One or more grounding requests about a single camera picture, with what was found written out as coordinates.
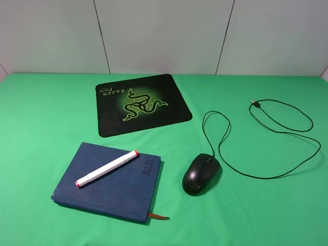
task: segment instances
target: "mouse cable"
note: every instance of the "mouse cable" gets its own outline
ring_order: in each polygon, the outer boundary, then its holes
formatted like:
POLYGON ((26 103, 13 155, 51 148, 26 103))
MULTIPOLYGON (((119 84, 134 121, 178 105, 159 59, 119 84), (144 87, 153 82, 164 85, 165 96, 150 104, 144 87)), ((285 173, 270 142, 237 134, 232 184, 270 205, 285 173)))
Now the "mouse cable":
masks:
POLYGON ((288 135, 294 135, 294 136, 299 136, 299 137, 304 137, 304 138, 307 138, 307 139, 311 139, 311 140, 313 140, 313 141, 315 141, 315 142, 317 142, 317 143, 319 144, 319 148, 317 149, 317 151, 316 151, 313 155, 311 155, 309 158, 307 158, 306 160, 302 161, 302 162, 301 162, 300 164, 298 164, 296 167, 294 167, 293 169, 291 169, 290 171, 285 172, 285 173, 283 173, 283 174, 280 174, 280 175, 278 175, 278 176, 274 176, 274 177, 257 177, 257 176, 249 175, 249 174, 246 174, 246 173, 242 173, 242 172, 238 171, 237 169, 235 169, 233 166, 231 166, 229 163, 227 163, 226 160, 222 157, 222 154, 221 154, 221 145, 222 145, 223 142, 225 141, 226 137, 228 137, 227 135, 228 135, 229 129, 231 128, 230 120, 229 120, 224 114, 222 114, 221 112, 218 112, 218 111, 209 111, 209 112, 207 112, 207 113, 204 115, 203 122, 202 122, 202 130, 203 130, 203 133, 204 133, 204 135, 205 135, 207 141, 209 142, 209 144, 210 144, 210 146, 211 146, 211 149, 212 149, 212 152, 213 152, 213 157, 215 157, 215 152, 214 152, 213 146, 212 146, 212 144, 211 144, 209 138, 207 137, 206 132, 205 132, 205 129, 204 129, 204 126, 205 126, 205 118, 206 118, 206 116, 207 116, 208 114, 210 114, 210 113, 212 113, 212 114, 220 114, 220 115, 222 115, 222 116, 228 121, 228 127, 227 127, 227 130, 225 131, 225 133, 224 133, 224 135, 223 135, 223 137, 222 137, 222 139, 221 139, 221 141, 220 141, 220 143, 219 143, 219 147, 218 147, 218 151, 219 151, 219 155, 220 155, 221 159, 222 159, 223 162, 224 162, 225 164, 227 164, 232 170, 234 170, 234 171, 236 171, 237 173, 242 174, 242 175, 244 175, 244 176, 251 177, 251 178, 258 178, 258 179, 274 179, 274 178, 280 178, 280 177, 282 177, 282 176, 285 176, 286 174, 289 174, 289 173, 293 172, 295 169, 297 169, 297 168, 298 168, 299 166, 301 166, 303 163, 305 163, 305 162, 307 162, 308 160, 312 159, 312 158, 313 158, 313 157, 319 152, 319 150, 321 149, 321 143, 320 143, 319 141, 317 141, 317 140, 315 140, 315 139, 313 139, 313 138, 311 138, 311 137, 307 137, 307 136, 304 136, 304 135, 298 134, 298 133, 293 133, 293 132, 280 132, 280 131, 273 130, 273 129, 271 129, 270 127, 266 126, 264 123, 262 123, 258 118, 256 118, 255 115, 254 115, 254 114, 252 113, 252 111, 251 111, 252 106, 255 106, 255 107, 259 108, 260 110, 262 110, 262 112, 263 112, 267 117, 269 117, 272 121, 274 121, 274 122, 277 123, 278 125, 284 127, 285 129, 288 129, 288 130, 291 130, 291 131, 295 131, 295 132, 308 132, 308 131, 310 131, 310 130, 313 128, 313 121, 311 120, 310 117, 308 117, 306 114, 304 114, 300 109, 298 109, 298 108, 296 108, 296 107, 294 107, 294 106, 292 106, 292 105, 289 105, 289 104, 283 103, 283 102, 281 102, 281 101, 274 100, 274 99, 262 99, 262 100, 258 100, 258 101, 252 100, 251 102, 252 102, 252 104, 250 105, 250 107, 248 108, 248 110, 249 110, 251 116, 252 116, 252 117, 253 117, 253 118, 254 118, 254 119, 255 119, 255 120, 256 120, 261 126, 263 126, 264 128, 268 129, 269 131, 272 131, 272 132, 275 132, 275 133, 288 134, 288 135), (306 118, 308 118, 308 119, 310 120, 310 122, 311 122, 311 127, 308 128, 308 129, 306 129, 306 130, 297 130, 297 129, 292 129, 292 128, 289 128, 289 127, 284 126, 283 124, 277 122, 276 120, 274 120, 271 116, 269 116, 269 115, 267 114, 267 112, 261 107, 261 105, 260 105, 260 103, 259 103, 260 101, 275 101, 275 102, 277 102, 277 103, 284 104, 284 105, 287 105, 287 106, 289 106, 289 107, 292 107, 292 108, 298 110, 298 111, 301 112, 306 118))

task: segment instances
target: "razer logo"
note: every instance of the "razer logo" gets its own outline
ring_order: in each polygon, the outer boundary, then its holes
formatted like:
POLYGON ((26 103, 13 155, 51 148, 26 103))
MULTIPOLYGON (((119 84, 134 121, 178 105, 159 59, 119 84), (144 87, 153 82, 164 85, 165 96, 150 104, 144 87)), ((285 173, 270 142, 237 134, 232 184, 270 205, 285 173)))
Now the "razer logo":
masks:
POLYGON ((136 95, 130 88, 128 93, 128 99, 132 99, 132 102, 124 105, 124 110, 127 111, 126 117, 123 121, 131 120, 139 116, 139 112, 142 111, 147 114, 154 113, 157 106, 167 106, 168 103, 155 100, 150 103, 151 96, 148 94, 136 95))

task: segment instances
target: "cable plug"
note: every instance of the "cable plug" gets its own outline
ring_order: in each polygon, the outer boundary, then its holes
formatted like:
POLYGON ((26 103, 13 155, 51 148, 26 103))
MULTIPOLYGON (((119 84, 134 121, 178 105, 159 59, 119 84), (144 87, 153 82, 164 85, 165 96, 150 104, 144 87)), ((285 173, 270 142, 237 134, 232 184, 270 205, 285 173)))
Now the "cable plug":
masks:
POLYGON ((251 100, 252 104, 257 107, 257 108, 261 108, 261 104, 257 101, 257 100, 251 100))

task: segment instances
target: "pen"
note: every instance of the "pen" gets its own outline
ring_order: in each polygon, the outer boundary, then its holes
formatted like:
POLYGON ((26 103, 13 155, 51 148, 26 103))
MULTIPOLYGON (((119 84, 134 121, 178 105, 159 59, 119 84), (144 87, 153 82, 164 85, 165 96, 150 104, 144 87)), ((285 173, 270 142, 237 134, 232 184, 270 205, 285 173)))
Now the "pen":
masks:
POLYGON ((86 176, 78 179, 75 182, 75 185, 78 188, 81 186, 84 186, 85 184, 95 180, 96 178, 99 178, 99 177, 103 176, 104 174, 114 170, 115 168, 122 166, 124 163, 137 157, 138 155, 139 155, 138 151, 136 151, 136 150, 131 151, 130 153, 123 155, 123 156, 119 157, 118 159, 115 159, 115 160, 111 161, 110 163, 102 166, 101 168, 98 168, 97 170, 94 170, 93 172, 87 174, 86 176))

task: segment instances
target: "computer mouse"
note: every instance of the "computer mouse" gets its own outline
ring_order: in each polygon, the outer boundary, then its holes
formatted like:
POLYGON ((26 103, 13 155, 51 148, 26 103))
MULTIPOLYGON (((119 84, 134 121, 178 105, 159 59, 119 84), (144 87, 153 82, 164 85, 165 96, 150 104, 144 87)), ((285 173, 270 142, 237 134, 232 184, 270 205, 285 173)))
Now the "computer mouse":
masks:
POLYGON ((197 195, 219 171, 221 165, 209 154, 199 154, 191 163, 182 180, 183 190, 188 195, 197 195))

